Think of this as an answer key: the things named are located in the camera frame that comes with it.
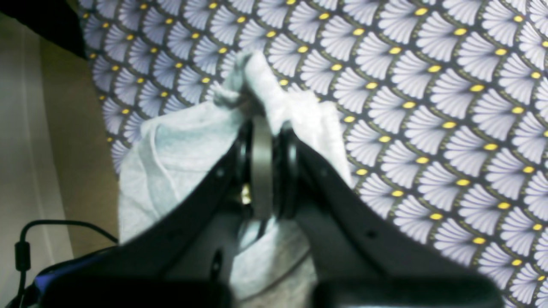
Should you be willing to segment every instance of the white cloth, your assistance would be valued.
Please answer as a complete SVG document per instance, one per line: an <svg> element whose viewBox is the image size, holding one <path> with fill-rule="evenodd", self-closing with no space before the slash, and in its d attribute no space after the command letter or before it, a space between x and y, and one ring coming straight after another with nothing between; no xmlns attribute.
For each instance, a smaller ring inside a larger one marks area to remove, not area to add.
<svg viewBox="0 0 548 308"><path fill-rule="evenodd" d="M261 106L245 101L241 95L244 89L253 93ZM299 139L351 182L335 103L319 103L313 92L283 91L261 53L240 53L227 79L214 89L214 101L142 125L143 139L121 167L121 244L183 201L227 152L240 126L261 108L273 135L285 121L291 121ZM253 234L253 228L256 225L251 224L248 234ZM294 222L271 220L265 235L235 258L231 287L236 298L243 306L300 306L315 280L308 251L306 237Z"/></svg>

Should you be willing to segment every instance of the fan pattern fabric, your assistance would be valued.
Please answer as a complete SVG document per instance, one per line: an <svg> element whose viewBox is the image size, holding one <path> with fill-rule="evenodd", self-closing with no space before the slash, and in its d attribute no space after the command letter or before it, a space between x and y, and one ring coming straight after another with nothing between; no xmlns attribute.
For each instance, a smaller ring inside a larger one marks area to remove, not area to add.
<svg viewBox="0 0 548 308"><path fill-rule="evenodd" d="M542 0L80 0L116 171L143 121L212 96L243 49L338 102L355 192L416 241L548 307Z"/></svg>

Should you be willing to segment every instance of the white towel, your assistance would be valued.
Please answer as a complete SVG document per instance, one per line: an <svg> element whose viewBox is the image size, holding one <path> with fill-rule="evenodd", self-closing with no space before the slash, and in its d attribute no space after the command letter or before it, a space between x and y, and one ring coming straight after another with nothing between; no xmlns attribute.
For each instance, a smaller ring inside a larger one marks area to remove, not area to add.
<svg viewBox="0 0 548 308"><path fill-rule="evenodd" d="M227 79L214 89L214 101L142 125L143 139L121 167L121 244L173 210L227 152L240 126L260 108L243 102L243 89L262 105L273 135L291 121L299 139L323 155L350 184L335 103L319 103L313 92L285 92L261 53L240 53ZM247 234L253 232L256 224ZM242 246L249 238L244 236ZM271 220L265 235L236 256L230 285L242 306L299 307L315 279L304 234L294 222Z"/></svg>

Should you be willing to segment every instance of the yellow dot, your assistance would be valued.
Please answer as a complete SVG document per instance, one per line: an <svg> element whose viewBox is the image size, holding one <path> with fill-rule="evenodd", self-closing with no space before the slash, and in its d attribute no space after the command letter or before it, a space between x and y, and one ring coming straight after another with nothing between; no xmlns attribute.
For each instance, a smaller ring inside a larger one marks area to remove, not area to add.
<svg viewBox="0 0 548 308"><path fill-rule="evenodd" d="M439 66L439 65L433 65L433 66L430 66L428 68L428 71L431 72L431 73L435 73L435 72L438 72L439 70L441 70L442 67Z"/></svg>
<svg viewBox="0 0 548 308"><path fill-rule="evenodd" d="M498 207L499 209L508 209L508 208L510 208L510 204L508 202L501 202L496 207Z"/></svg>
<svg viewBox="0 0 548 308"><path fill-rule="evenodd" d="M495 50L495 54L496 55L505 55L506 54L506 49L504 49L504 48L497 49L497 50Z"/></svg>
<svg viewBox="0 0 548 308"><path fill-rule="evenodd" d="M417 163L419 163L419 164L425 164L425 163L427 163L427 162L430 161L430 160L428 159L428 157L419 157L419 158L417 158L415 161L416 161Z"/></svg>
<svg viewBox="0 0 548 308"><path fill-rule="evenodd" d="M466 29L464 29L464 28L456 29L454 34L455 35L465 35L466 34Z"/></svg>
<svg viewBox="0 0 548 308"><path fill-rule="evenodd" d="M456 123L455 122L445 122L442 127L443 128L453 128L456 126Z"/></svg>
<svg viewBox="0 0 548 308"><path fill-rule="evenodd" d="M364 29L358 28L358 29L355 29L354 32L352 32L352 34L354 34L354 35L362 35L364 32L365 32Z"/></svg>
<svg viewBox="0 0 548 308"><path fill-rule="evenodd" d="M470 181L466 180L466 179L462 179L462 180L458 180L456 182L457 185L459 186L467 186L468 184L470 184Z"/></svg>
<svg viewBox="0 0 548 308"><path fill-rule="evenodd" d="M485 238L476 237L476 238L473 239L473 242L474 242L474 244L480 244L481 245L481 244L485 243Z"/></svg>
<svg viewBox="0 0 548 308"><path fill-rule="evenodd" d="M443 215L438 214L438 213L434 213L434 214L430 215L430 218L433 219L433 220L440 220L440 219L443 218Z"/></svg>
<svg viewBox="0 0 548 308"><path fill-rule="evenodd" d="M427 12L428 12L427 8L420 8L420 9L415 11L415 15L422 16L422 15L426 14Z"/></svg>
<svg viewBox="0 0 548 308"><path fill-rule="evenodd" d="M395 54L399 54L401 51L402 51L402 49L400 47L394 47L394 48L390 49L388 51L388 53L395 55Z"/></svg>
<svg viewBox="0 0 548 308"><path fill-rule="evenodd" d="M496 150L499 146L494 144L494 143L490 143L490 144L486 144L483 148L486 149L487 151L493 151L493 150Z"/></svg>
<svg viewBox="0 0 548 308"><path fill-rule="evenodd" d="M482 85L482 84L477 84L477 85L474 85L470 88L470 91L472 92L479 92L481 90L483 90L485 87Z"/></svg>
<svg viewBox="0 0 548 308"><path fill-rule="evenodd" d="M402 107L404 107L405 109L411 109L411 108L415 107L415 103L412 102L412 101L408 101L405 104L403 104Z"/></svg>
<svg viewBox="0 0 548 308"><path fill-rule="evenodd" d="M517 113L517 114L523 113L524 111L525 111L525 110L524 110L523 108L521 108L521 107L514 107L514 108L512 109L512 113Z"/></svg>

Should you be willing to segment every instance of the patterned fabric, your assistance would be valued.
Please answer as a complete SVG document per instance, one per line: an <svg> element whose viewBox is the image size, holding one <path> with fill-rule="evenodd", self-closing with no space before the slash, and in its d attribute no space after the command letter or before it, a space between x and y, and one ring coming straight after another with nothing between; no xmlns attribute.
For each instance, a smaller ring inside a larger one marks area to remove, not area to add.
<svg viewBox="0 0 548 308"><path fill-rule="evenodd" d="M548 307L542 0L80 0L116 171L146 119L211 98L242 49L338 102L355 192Z"/></svg>

